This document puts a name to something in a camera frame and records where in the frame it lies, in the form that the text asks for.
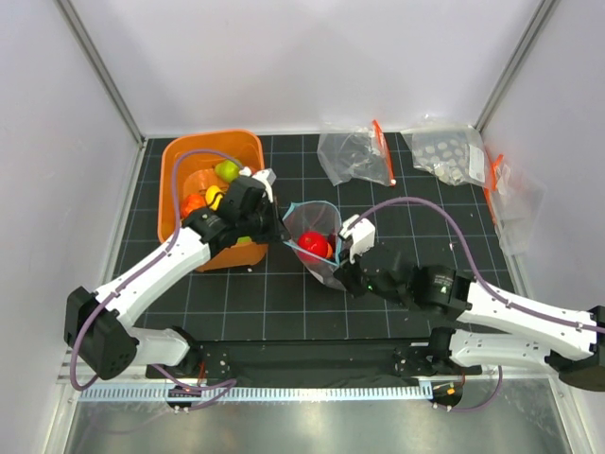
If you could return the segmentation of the clear orange-zip bag far right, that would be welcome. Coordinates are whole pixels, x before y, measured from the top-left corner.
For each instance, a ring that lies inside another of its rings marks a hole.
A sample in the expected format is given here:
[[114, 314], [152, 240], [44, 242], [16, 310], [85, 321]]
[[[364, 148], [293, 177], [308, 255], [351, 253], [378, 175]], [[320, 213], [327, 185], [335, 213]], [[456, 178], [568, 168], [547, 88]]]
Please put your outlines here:
[[489, 185], [484, 196], [503, 254], [525, 253], [545, 198], [545, 186], [502, 153], [485, 146]]

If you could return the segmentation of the right aluminium frame post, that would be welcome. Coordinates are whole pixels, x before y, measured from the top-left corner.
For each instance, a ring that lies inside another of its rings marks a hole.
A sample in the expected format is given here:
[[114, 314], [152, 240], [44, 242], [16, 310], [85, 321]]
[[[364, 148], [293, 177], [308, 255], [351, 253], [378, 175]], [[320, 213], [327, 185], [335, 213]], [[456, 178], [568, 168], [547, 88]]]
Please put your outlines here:
[[479, 133], [483, 133], [488, 127], [497, 108], [520, 73], [532, 48], [538, 42], [540, 35], [559, 4], [559, 0], [541, 0], [538, 2], [475, 122], [475, 129]]

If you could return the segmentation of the aluminium frame post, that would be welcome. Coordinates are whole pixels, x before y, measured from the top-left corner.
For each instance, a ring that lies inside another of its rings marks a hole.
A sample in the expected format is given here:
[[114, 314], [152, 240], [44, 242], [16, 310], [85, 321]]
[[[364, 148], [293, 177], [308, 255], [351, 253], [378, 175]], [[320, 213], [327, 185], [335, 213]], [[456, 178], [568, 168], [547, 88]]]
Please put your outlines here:
[[109, 97], [111, 104], [118, 113], [118, 116], [129, 131], [130, 136], [134, 139], [135, 143], [141, 147], [145, 143], [145, 135], [137, 125], [136, 120], [113, 80], [107, 65], [100, 55], [85, 24], [80, 18], [73, 2], [70, 0], [54, 0], [53, 3], [67, 24], [78, 46], [83, 52], [85, 59], [93, 69], [98, 81]]
[[559, 0], [541, 0], [538, 2], [475, 122], [475, 129], [479, 133], [483, 133], [488, 127], [497, 108], [520, 73], [532, 48], [538, 42], [540, 35], [559, 4]]

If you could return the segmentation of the green pear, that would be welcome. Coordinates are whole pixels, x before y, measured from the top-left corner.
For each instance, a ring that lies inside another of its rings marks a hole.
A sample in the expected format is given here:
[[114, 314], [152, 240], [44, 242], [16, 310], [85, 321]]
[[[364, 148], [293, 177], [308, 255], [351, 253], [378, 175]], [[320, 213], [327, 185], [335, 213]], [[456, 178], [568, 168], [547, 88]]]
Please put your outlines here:
[[231, 183], [240, 176], [240, 167], [233, 161], [225, 160], [215, 166], [215, 174], [221, 181]]

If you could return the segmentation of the yellow mango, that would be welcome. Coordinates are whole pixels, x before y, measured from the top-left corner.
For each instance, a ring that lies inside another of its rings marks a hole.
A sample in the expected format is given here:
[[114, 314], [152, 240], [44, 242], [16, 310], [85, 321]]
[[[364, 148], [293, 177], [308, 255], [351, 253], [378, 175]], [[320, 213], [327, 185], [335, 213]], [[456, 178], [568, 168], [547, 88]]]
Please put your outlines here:
[[206, 206], [212, 211], [217, 211], [225, 192], [218, 185], [211, 185], [204, 194]]

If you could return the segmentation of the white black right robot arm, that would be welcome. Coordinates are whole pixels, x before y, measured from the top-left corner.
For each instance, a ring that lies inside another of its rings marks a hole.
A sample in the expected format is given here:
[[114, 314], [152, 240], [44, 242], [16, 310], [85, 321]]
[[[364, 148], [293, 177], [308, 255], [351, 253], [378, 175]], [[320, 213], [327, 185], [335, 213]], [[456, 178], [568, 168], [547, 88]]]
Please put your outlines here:
[[497, 330], [492, 340], [458, 333], [430, 346], [425, 361], [435, 374], [487, 363], [549, 367], [570, 387], [604, 389], [603, 306], [549, 306], [445, 266], [414, 265], [393, 251], [341, 253], [334, 276], [353, 296], [372, 293], [438, 320]]

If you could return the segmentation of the orange pumpkin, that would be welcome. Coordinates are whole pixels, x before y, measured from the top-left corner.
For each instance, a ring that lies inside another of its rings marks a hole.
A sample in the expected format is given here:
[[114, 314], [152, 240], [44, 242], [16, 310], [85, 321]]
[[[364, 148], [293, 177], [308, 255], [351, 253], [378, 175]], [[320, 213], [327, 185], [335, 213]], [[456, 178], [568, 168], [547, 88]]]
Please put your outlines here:
[[205, 205], [206, 200], [201, 194], [193, 193], [186, 196], [181, 203], [181, 218], [187, 218], [192, 212]]

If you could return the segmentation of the clear orange-zip bag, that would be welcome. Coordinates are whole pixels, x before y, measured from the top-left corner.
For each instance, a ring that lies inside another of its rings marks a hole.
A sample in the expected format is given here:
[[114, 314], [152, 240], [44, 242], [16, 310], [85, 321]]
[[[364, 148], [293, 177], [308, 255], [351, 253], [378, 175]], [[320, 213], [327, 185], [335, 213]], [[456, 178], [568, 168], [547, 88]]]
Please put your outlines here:
[[317, 156], [333, 186], [353, 179], [386, 187], [396, 185], [389, 146], [377, 120], [367, 127], [325, 124]]
[[545, 198], [545, 186], [502, 153], [485, 146], [489, 185], [484, 196], [503, 254], [525, 253]]

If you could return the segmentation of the clear blue-zip bag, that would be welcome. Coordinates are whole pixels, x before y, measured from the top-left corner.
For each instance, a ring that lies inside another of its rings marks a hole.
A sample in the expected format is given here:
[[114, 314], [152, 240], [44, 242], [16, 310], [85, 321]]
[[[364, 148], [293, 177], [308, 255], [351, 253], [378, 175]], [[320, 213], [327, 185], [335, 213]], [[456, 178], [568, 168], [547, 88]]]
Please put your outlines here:
[[[326, 287], [344, 290], [344, 287], [334, 278], [341, 250], [338, 232], [342, 219], [337, 208], [328, 201], [291, 203], [284, 214], [283, 223], [290, 235], [290, 239], [285, 244], [296, 254], [304, 267]], [[299, 237], [307, 231], [318, 232], [327, 238], [332, 246], [330, 258], [315, 256], [297, 245]]]

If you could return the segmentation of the black grid mat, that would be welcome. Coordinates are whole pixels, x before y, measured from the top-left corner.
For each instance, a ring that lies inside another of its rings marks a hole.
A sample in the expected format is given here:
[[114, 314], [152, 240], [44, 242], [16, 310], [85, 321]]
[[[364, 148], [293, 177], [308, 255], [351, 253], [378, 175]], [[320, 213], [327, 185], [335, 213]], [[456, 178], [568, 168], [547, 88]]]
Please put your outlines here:
[[[393, 187], [359, 180], [333, 186], [320, 167], [314, 134], [264, 135], [261, 145], [267, 166], [276, 172], [282, 208], [292, 202], [326, 200], [347, 217], [402, 195], [433, 201], [457, 222], [468, 252], [439, 215], [419, 205], [380, 210], [373, 217], [379, 242], [422, 265], [466, 270], [475, 261], [488, 282], [523, 292], [517, 268], [500, 249], [481, 189], [439, 182], [413, 167], [399, 133], [388, 133], [386, 140], [396, 180]], [[423, 314], [373, 295], [353, 298], [323, 286], [283, 244], [271, 245], [250, 267], [186, 275], [137, 323], [153, 329], [179, 326], [204, 341], [424, 338], [434, 326]]]

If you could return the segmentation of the clear bag with white pieces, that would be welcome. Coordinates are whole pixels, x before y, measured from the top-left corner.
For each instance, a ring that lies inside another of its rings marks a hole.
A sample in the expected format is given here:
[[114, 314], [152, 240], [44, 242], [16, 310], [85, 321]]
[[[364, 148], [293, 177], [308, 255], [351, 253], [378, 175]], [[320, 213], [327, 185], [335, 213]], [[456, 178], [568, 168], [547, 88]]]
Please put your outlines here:
[[488, 155], [481, 135], [472, 126], [426, 116], [400, 133], [416, 169], [452, 186], [487, 188], [491, 184]]

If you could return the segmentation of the orange plastic basket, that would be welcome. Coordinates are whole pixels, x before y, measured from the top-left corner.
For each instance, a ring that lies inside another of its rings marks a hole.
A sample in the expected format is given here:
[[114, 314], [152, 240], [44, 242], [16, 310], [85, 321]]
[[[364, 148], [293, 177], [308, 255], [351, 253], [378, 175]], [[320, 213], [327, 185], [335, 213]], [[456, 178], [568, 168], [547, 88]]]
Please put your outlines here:
[[[172, 140], [164, 147], [160, 174], [157, 236], [165, 242], [175, 230], [175, 213], [172, 199], [172, 171], [177, 160], [186, 152], [195, 149], [220, 151], [256, 172], [265, 167], [263, 146], [259, 137], [245, 130], [213, 131], [186, 135]], [[204, 195], [206, 189], [217, 185], [222, 189], [227, 184], [216, 175], [214, 167], [224, 159], [215, 155], [196, 154], [184, 159], [177, 172], [178, 203], [193, 194]], [[250, 241], [240, 242], [221, 252], [199, 272], [223, 270], [236, 267], [250, 267], [258, 264], [267, 253], [266, 245]]]

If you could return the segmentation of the aluminium front rail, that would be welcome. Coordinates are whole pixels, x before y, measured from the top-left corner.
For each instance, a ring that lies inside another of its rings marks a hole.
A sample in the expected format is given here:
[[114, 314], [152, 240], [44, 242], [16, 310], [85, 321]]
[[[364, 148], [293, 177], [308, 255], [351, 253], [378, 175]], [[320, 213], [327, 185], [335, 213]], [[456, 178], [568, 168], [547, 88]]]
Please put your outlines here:
[[[505, 377], [512, 378], [538, 378], [544, 376], [552, 376], [557, 378], [559, 372], [553, 369], [546, 361], [546, 357], [551, 354], [550, 350], [542, 343], [537, 341], [522, 340], [506, 334], [485, 334], [471, 333], [467, 331], [458, 332], [464, 335], [464, 339], [459, 342], [461, 358], [466, 361], [465, 367], [480, 366], [484, 373], [495, 373], [496, 366], [499, 364], [503, 367]], [[411, 345], [412, 350], [420, 350], [421, 347], [428, 347], [428, 340], [396, 340], [396, 339], [362, 339], [362, 340], [205, 340], [202, 341], [203, 347], [199, 347], [204, 352], [210, 352], [211, 349], [225, 350], [234, 349], [235, 347], [250, 347], [261, 353], [268, 354], [270, 348], [303, 348], [303, 347], [318, 347], [328, 349], [328, 344], [336, 346], [349, 346], [362, 348], [361, 344], [377, 343], [379, 341], [392, 341], [395, 343], [405, 344], [405, 341]], [[60, 367], [60, 373], [57, 378], [57, 383], [67, 384], [70, 381], [70, 360], [71, 350], [67, 352], [64, 363]], [[159, 372], [152, 372], [150, 365], [133, 363], [128, 366], [125, 371], [121, 372], [117, 378], [113, 379], [143, 379], [143, 377], [153, 378], [159, 377]], [[94, 375], [91, 367], [86, 365], [83, 360], [77, 360], [76, 378], [89, 380]]]

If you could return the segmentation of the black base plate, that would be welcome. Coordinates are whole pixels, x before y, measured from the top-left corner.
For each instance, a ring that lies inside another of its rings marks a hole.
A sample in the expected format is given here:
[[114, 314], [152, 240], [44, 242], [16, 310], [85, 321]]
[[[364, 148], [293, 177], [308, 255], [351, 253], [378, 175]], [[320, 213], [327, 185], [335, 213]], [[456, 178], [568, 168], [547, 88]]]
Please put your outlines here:
[[348, 374], [398, 377], [481, 375], [479, 365], [459, 366], [450, 359], [446, 340], [216, 340], [196, 341], [175, 366], [178, 377], [213, 381], [253, 376], [287, 379], [331, 378]]

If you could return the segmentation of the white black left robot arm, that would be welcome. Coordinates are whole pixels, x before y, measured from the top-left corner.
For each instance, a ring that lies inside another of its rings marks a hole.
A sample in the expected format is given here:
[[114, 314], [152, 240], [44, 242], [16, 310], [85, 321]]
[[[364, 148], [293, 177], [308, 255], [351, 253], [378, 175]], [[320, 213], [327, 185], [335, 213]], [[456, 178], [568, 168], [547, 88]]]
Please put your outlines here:
[[140, 329], [135, 323], [190, 271], [204, 266], [242, 237], [256, 244], [287, 240], [272, 192], [275, 175], [265, 169], [239, 176], [216, 208], [192, 212], [174, 234], [130, 270], [95, 291], [75, 289], [67, 299], [64, 339], [72, 359], [83, 359], [95, 376], [109, 380], [131, 365], [161, 365], [179, 378], [197, 373], [200, 344], [183, 329]]

